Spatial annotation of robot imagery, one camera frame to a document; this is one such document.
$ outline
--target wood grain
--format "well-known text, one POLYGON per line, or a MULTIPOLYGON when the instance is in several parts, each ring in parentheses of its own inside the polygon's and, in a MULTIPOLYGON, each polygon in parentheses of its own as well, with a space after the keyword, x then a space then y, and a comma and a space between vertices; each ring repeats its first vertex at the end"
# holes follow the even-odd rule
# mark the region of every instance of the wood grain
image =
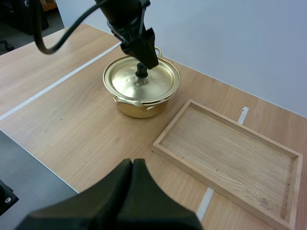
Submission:
POLYGON ((273 227, 294 229, 289 219, 295 220, 293 194, 298 194, 301 154, 191 100, 154 147, 154 152, 273 227))
MULTIPOLYGON (((106 65, 121 55, 118 49, 111 51, 2 120, 0 128, 79 191, 99 181, 123 158, 143 157, 166 193, 195 212, 207 187, 151 152, 153 142, 189 98, 235 121, 247 106, 244 125, 306 156, 307 119, 173 61, 182 78, 167 109, 146 120, 121 114, 102 83, 106 65)), ((306 229, 306 165, 304 157, 296 230, 306 229)), ((271 229, 219 194, 214 194, 202 224, 206 230, 228 225, 231 229, 271 229), (218 205, 225 210, 223 216, 215 213, 218 205)))
MULTIPOLYGON (((54 45, 67 29, 44 38, 54 45)), ((103 53, 118 42, 89 25, 80 25, 53 55, 40 53, 34 42, 0 56, 0 115, 103 53)))

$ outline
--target black cable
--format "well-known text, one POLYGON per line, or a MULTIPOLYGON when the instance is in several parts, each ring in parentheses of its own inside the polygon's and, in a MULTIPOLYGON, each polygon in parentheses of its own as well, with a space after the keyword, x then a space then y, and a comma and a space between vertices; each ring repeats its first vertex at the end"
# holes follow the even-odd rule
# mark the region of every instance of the black cable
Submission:
POLYGON ((44 44, 43 37, 42 37, 42 26, 41 26, 41 10, 40 10, 40 1, 39 0, 30 0, 30 8, 31 8, 31 26, 32 26, 32 33, 36 43, 37 48, 43 54, 53 54, 67 40, 67 38, 72 34, 72 32, 80 25, 80 23, 92 12, 97 10, 103 4, 106 3, 107 0, 102 0, 98 4, 89 8, 84 14, 82 14, 78 20, 69 28, 69 30, 63 35, 63 37, 51 48, 47 48, 44 44))

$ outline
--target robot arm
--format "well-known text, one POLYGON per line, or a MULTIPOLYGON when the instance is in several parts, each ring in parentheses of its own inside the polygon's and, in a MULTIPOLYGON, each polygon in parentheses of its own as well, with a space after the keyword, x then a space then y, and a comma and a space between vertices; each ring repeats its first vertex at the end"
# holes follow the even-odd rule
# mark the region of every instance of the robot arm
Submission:
POLYGON ((145 29, 144 14, 149 0, 95 0, 97 4, 85 12, 65 33, 60 41, 51 48, 46 48, 40 25, 39 1, 31 0, 32 28, 35 43, 44 54, 56 52, 77 28, 77 26, 93 11, 100 8, 107 18, 107 24, 112 33, 122 43, 121 50, 135 57, 147 68, 158 65, 158 59, 154 50, 154 31, 145 29))

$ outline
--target wooden table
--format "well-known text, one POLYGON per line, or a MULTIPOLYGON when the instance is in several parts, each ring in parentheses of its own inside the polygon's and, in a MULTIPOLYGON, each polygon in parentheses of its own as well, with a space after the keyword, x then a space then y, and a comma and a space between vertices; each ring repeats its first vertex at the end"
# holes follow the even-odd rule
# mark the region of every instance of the wooden table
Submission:
MULTIPOLYGON (((63 32, 46 40, 52 43, 63 32)), ((7 113, 118 41, 82 25, 53 56, 29 44, 0 57, 0 115, 7 113)), ((106 176, 124 158, 145 158, 159 186, 182 205, 197 211, 207 187, 152 153, 153 142, 182 105, 193 99, 304 155, 307 119, 171 61, 182 83, 162 114, 134 119, 120 113, 106 91, 102 74, 117 47, 67 80, 0 121, 0 128, 78 191, 106 176)), ((307 220, 307 157, 304 157, 296 229, 307 220)), ((206 230, 269 230, 270 226, 214 193, 202 219, 206 230)))

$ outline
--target brass pot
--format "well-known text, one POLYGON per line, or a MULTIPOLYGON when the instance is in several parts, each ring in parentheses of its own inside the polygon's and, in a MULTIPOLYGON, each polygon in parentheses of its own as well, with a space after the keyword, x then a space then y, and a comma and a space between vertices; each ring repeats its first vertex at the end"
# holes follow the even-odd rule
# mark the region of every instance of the brass pot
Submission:
POLYGON ((115 60, 103 74, 106 89, 117 108, 128 116, 149 118, 161 113, 179 88, 178 70, 162 58, 158 47, 155 49, 159 65, 147 70, 146 78, 136 76, 139 61, 131 56, 115 60))

